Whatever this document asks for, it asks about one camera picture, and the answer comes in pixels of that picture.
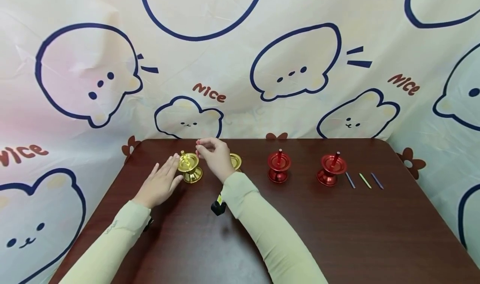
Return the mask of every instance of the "brown table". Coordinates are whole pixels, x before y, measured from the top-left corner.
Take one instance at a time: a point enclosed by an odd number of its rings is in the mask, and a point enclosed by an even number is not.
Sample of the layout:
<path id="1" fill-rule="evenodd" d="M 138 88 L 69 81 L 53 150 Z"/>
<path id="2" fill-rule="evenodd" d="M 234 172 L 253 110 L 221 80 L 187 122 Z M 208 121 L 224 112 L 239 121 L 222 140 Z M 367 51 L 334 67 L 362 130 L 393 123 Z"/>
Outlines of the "brown table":
<path id="1" fill-rule="evenodd" d="M 370 139 L 225 140 L 243 159 L 242 171 L 290 222 L 330 284 L 480 283 L 480 271 L 423 194 L 392 148 Z M 193 140 L 147 140 L 133 152 L 51 283 L 57 283 L 135 196 L 155 162 L 193 152 Z M 267 156 L 290 155 L 290 177 L 271 183 Z M 345 175 L 335 187 L 316 180 L 319 156 L 340 151 Z M 258 250 L 230 212 L 216 217 L 211 203 L 221 183 L 206 163 L 195 184 L 182 183 L 154 209 L 152 227 L 138 240 L 113 283 L 262 284 L 270 278 Z M 359 178 L 370 181 L 369 189 Z M 385 187 L 380 190 L 373 172 Z"/>

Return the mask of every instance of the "fabric backdrop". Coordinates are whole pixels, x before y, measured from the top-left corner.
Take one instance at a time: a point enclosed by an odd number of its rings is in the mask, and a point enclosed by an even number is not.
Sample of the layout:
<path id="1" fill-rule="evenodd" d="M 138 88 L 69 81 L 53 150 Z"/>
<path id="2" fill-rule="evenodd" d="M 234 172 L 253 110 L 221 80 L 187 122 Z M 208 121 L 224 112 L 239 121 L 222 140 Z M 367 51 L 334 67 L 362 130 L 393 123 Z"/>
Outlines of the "fabric backdrop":
<path id="1" fill-rule="evenodd" d="M 0 4 L 2 283 L 49 279 L 148 138 L 387 140 L 480 265 L 478 0 Z"/>

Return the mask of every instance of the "blue stick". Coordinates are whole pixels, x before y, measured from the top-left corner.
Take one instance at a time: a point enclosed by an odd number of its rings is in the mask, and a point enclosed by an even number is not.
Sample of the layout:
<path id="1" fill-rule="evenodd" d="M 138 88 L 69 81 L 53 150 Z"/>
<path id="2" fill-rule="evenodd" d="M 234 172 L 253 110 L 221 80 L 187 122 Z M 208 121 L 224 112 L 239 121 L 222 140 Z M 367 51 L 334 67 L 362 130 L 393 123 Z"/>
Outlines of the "blue stick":
<path id="1" fill-rule="evenodd" d="M 353 184 L 353 181 L 352 181 L 352 179 L 350 178 L 350 175 L 348 175 L 347 172 L 345 172 L 345 174 L 347 175 L 348 182 L 350 182 L 350 185 L 353 187 L 353 189 L 355 189 L 355 184 Z"/>
<path id="2" fill-rule="evenodd" d="M 377 177 L 375 177 L 375 175 L 373 173 L 370 173 L 370 174 L 372 174 L 373 180 L 375 180 L 375 182 L 378 184 L 378 186 L 381 189 L 383 189 L 383 186 L 382 186 L 382 184 L 380 184 L 380 181 L 377 179 Z"/>

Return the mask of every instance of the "beige sleeve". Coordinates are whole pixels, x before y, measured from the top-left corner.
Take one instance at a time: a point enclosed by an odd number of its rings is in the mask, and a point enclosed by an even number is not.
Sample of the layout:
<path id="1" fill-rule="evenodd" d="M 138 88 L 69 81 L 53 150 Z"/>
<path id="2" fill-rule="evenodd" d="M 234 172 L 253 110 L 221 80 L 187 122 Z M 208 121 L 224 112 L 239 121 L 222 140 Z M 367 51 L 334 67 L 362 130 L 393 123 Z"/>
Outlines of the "beige sleeve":
<path id="1" fill-rule="evenodd" d="M 274 284 L 328 283 L 298 234 L 245 174 L 228 177 L 221 196 L 255 241 Z"/>
<path id="2" fill-rule="evenodd" d="M 149 220 L 150 209 L 132 201 L 126 203 L 60 284 L 109 284 Z"/>

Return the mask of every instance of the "black object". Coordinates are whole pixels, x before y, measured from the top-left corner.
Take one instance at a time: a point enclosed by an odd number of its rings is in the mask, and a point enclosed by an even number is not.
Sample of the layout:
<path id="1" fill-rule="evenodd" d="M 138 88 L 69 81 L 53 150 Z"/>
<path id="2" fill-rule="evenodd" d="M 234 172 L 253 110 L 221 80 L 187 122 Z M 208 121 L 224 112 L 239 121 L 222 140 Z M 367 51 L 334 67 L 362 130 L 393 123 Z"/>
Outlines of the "black object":
<path id="1" fill-rule="evenodd" d="M 227 203 L 222 202 L 221 204 L 218 201 L 215 201 L 210 206 L 215 215 L 221 215 L 225 213 L 225 208 L 227 208 Z"/>
<path id="2" fill-rule="evenodd" d="M 143 232 L 146 232 L 152 223 L 153 223 L 153 218 L 150 218 L 150 220 L 148 221 L 148 224 L 145 226 L 145 228 L 143 228 Z"/>

